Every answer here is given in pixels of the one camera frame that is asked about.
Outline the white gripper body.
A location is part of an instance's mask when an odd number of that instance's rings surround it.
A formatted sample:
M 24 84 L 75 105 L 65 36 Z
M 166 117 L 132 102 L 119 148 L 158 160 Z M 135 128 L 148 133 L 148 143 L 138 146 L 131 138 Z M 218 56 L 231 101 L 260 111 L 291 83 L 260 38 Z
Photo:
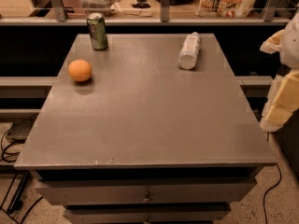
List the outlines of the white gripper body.
M 286 25 L 280 40 L 280 62 L 293 69 L 299 68 L 299 13 Z

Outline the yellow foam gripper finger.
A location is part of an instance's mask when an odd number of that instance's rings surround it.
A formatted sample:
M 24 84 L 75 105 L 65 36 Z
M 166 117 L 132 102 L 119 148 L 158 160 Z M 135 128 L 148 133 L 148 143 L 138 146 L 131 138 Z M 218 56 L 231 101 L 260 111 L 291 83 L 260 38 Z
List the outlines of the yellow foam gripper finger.
M 281 38 L 284 30 L 279 30 L 267 38 L 260 46 L 260 51 L 268 54 L 281 52 Z
M 260 127 L 265 132 L 282 128 L 293 112 L 299 109 L 299 70 L 292 69 L 284 77 L 276 75 L 263 107 Z

